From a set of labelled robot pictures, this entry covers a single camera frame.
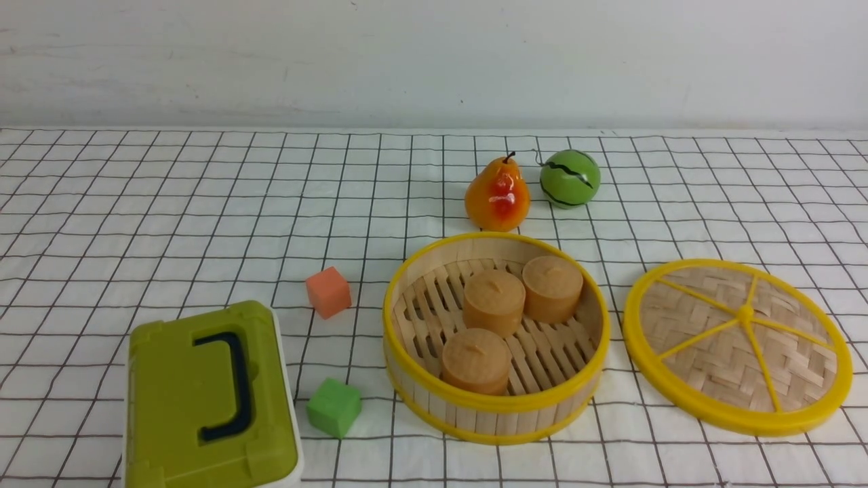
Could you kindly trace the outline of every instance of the foam cube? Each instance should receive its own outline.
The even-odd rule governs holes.
[[[328,319],[352,305],[350,284],[334,266],[305,280],[307,299],[320,317]]]
[[[343,439],[362,412],[362,395],[354,387],[326,378],[307,402],[307,419],[322,432]]]

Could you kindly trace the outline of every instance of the yellow rim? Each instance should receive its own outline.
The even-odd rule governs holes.
[[[752,412],[712,399],[694,390],[672,373],[648,344],[642,329],[639,312],[642,297],[648,287],[660,280],[662,276],[685,267],[722,267],[741,271],[754,278],[766,280],[796,297],[823,325],[832,341],[831,349],[837,354],[838,372],[826,395],[810,406],[793,412]],[[649,271],[636,282],[627,298],[623,333],[630,356],[639,370],[648,378],[648,382],[686,412],[730,431],[770,437],[806,432],[831,417],[835,410],[844,403],[847,393],[850,391],[852,382],[850,352],[844,337],[838,332],[835,324],[811,299],[796,288],[770,274],[745,265],[723,260],[681,260]],[[758,356],[758,360],[761,364],[762,358]]]
[[[584,412],[585,408],[588,406],[588,402],[590,402],[591,398],[594,397],[594,393],[596,392],[597,387],[600,385],[600,382],[597,381],[597,384],[594,385],[594,389],[591,390],[591,394],[588,396],[588,399],[586,399],[581,405],[579,405],[578,408],[576,408],[564,420],[561,420],[560,422],[539,431],[514,436],[501,436],[465,431],[464,429],[459,429],[455,426],[443,422],[437,417],[434,417],[430,413],[426,412],[421,406],[419,406],[418,403],[413,401],[413,399],[410,398],[410,396],[404,391],[404,388],[402,388],[401,385],[398,384],[398,382],[395,380],[395,376],[391,372],[391,366],[389,366],[388,363],[386,363],[385,370],[388,373],[389,381],[391,382],[392,387],[395,388],[395,392],[398,393],[398,396],[401,397],[407,407],[410,408],[411,412],[418,415],[419,418],[422,419],[426,424],[434,427],[435,429],[438,429],[439,431],[445,432],[446,434],[451,435],[454,438],[466,440],[468,442],[488,445],[526,444],[528,442],[534,442],[539,439],[547,438],[555,432],[561,431],[561,429],[571,424],[573,420],[578,419],[579,415]]]
[[[567,381],[561,383],[558,386],[555,386],[554,388],[550,388],[548,390],[538,393],[521,395],[519,397],[494,397],[489,395],[481,395],[479,393],[467,392],[465,390],[461,390],[452,385],[449,385],[443,382],[440,378],[434,377],[432,374],[428,373],[424,368],[422,368],[416,361],[414,361],[410,357],[410,354],[408,354],[398,342],[398,336],[394,332],[394,325],[391,323],[391,309],[389,308],[392,294],[395,292],[395,286],[398,283],[398,278],[404,274],[404,272],[407,270],[407,267],[412,264],[413,261],[417,260],[423,254],[429,253],[433,249],[445,246],[455,241],[479,238],[512,239],[516,241],[527,242],[534,246],[541,247],[556,256],[562,257],[563,259],[573,263],[573,265],[582,272],[582,276],[585,280],[585,286],[590,286],[591,291],[597,298],[597,302],[601,305],[606,303],[606,301],[603,299],[600,288],[594,282],[594,279],[590,276],[590,274],[588,274],[588,272],[585,271],[585,269],[579,263],[575,262],[575,260],[571,258],[568,254],[565,254],[557,247],[550,246],[545,242],[538,241],[525,235],[507,234],[501,232],[474,232],[469,234],[455,235],[453,237],[447,237],[445,239],[441,239],[440,241],[433,242],[428,246],[423,247],[413,256],[411,256],[410,259],[406,260],[392,277],[391,282],[389,283],[389,287],[386,288],[385,297],[383,299],[383,323],[385,324],[384,337],[388,342],[389,348],[391,349],[392,353],[395,354],[395,359],[398,362],[398,367],[404,370],[408,375],[410,375],[413,380],[422,385],[429,392],[432,392],[437,396],[448,400],[452,404],[455,404],[457,406],[463,406],[473,410],[485,410],[486,412],[505,413],[527,412],[531,410],[539,410],[540,408],[559,403],[563,399],[579,391],[579,389],[581,389],[583,386],[585,386],[585,384],[588,383],[588,381],[594,374],[596,374],[602,369],[603,360],[606,357],[606,352],[608,351],[610,334],[608,310],[602,310],[602,333],[600,335],[600,345],[597,347],[597,350],[594,353],[594,357],[591,358],[588,364],[584,368],[582,368],[582,370],[576,376],[568,379]]]

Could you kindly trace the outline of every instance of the orange cube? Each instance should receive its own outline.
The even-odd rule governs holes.
[[[352,305],[350,284],[335,269],[329,267],[305,280],[307,299],[320,317],[328,319]]]

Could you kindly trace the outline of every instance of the yellow spoke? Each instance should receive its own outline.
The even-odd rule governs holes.
[[[757,362],[759,362],[759,369],[762,370],[763,378],[766,379],[766,386],[768,386],[768,394],[772,397],[772,405],[774,405],[775,412],[783,412],[783,409],[780,407],[780,400],[778,400],[778,392],[774,391],[774,383],[772,383],[772,375],[768,372],[768,366],[766,365],[766,360],[762,357],[762,351],[760,351],[760,343],[757,342],[756,335],[753,334],[753,327],[748,323],[744,324],[745,332],[747,333],[747,340],[751,341],[751,346],[753,347],[753,354],[757,357]]]
[[[835,347],[833,345],[827,344],[827,343],[823,342],[820,338],[815,337],[813,335],[810,335],[809,333],[802,332],[799,329],[795,329],[795,328],[792,328],[790,326],[785,326],[784,324],[779,324],[778,322],[774,322],[771,320],[760,319],[760,318],[756,318],[756,317],[753,318],[753,321],[755,323],[761,325],[761,326],[766,326],[770,329],[777,329],[777,330],[780,330],[780,331],[783,331],[786,333],[791,333],[792,335],[798,336],[802,339],[810,340],[811,342],[813,342],[817,346],[825,347],[826,349],[828,349],[830,351],[835,350]]]
[[[702,300],[712,307],[717,307],[720,310],[723,310],[724,312],[728,312],[728,313],[731,313],[732,315],[735,315],[735,311],[732,308],[727,307],[726,305],[724,305],[724,304],[718,302],[717,300],[715,300],[711,297],[708,297],[702,293],[697,293],[688,287],[683,287],[677,283],[673,283],[672,281],[663,280],[662,278],[658,279],[658,281],[660,283],[666,285],[667,287],[671,287],[671,288],[674,288],[674,289],[676,289],[682,293],[686,293],[686,294],[694,297],[697,300]]]
[[[751,287],[749,290],[747,290],[747,298],[745,299],[745,307],[751,307],[751,310],[753,310],[753,295],[757,291],[757,281],[759,281],[759,280],[760,280],[760,278],[757,277],[757,275],[755,274],[753,276],[753,279],[751,280]]]
[[[726,322],[724,322],[724,323],[722,323],[722,324],[720,324],[720,325],[718,325],[718,326],[714,326],[714,327],[712,327],[712,328],[710,328],[710,329],[708,329],[708,330],[706,330],[706,331],[704,331],[704,332],[702,332],[702,333],[698,333],[698,334],[696,334],[694,337],[691,337],[690,339],[685,340],[684,342],[681,342],[679,345],[677,345],[677,346],[673,347],[672,349],[669,349],[668,351],[664,352],[663,354],[661,354],[660,356],[658,356],[658,359],[660,359],[661,361],[663,361],[664,359],[668,358],[669,356],[671,356],[671,355],[673,355],[673,354],[675,354],[675,353],[677,353],[677,352],[679,352],[679,351],[682,351],[682,350],[684,350],[684,349],[686,349],[686,348],[692,346],[693,344],[696,344],[697,342],[699,342],[699,341],[705,339],[706,337],[708,337],[708,336],[710,336],[710,335],[714,335],[714,334],[716,334],[716,333],[722,331],[722,330],[725,329],[725,328],[728,328],[728,327],[734,326],[734,325],[737,324],[737,323],[739,323],[739,320],[738,320],[738,319],[727,320]]]

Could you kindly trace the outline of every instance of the black stripe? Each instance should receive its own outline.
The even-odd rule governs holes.
[[[588,188],[593,188],[593,187],[594,187],[594,185],[592,185],[591,182],[588,181],[588,177],[587,177],[587,176],[583,175],[582,173],[576,173],[576,172],[573,171],[572,169],[567,168],[566,166],[564,166],[564,165],[562,165],[562,164],[556,164],[556,163],[551,162],[551,161],[546,161],[546,163],[545,163],[544,166],[548,166],[549,168],[554,168],[554,169],[560,169],[560,170],[562,170],[564,173],[566,173],[567,175],[572,175],[572,176],[575,176],[576,178],[578,178],[579,181],[581,181],[582,183],[584,183],[585,185],[587,185]]]
[[[552,195],[551,193],[549,193],[549,191],[548,191],[547,189],[545,189],[545,186],[544,186],[544,185],[540,185],[540,187],[542,187],[542,192],[545,193],[546,196],[548,196],[548,197],[549,197],[550,199],[552,199],[553,201],[556,201],[556,202],[558,202],[558,203],[560,203],[560,204],[562,204],[562,205],[567,205],[567,206],[569,206],[569,207],[578,207],[579,205],[582,205],[581,203],[573,203],[573,202],[570,202],[570,201],[563,201],[563,200],[557,199],[557,198],[555,198],[554,195]]]

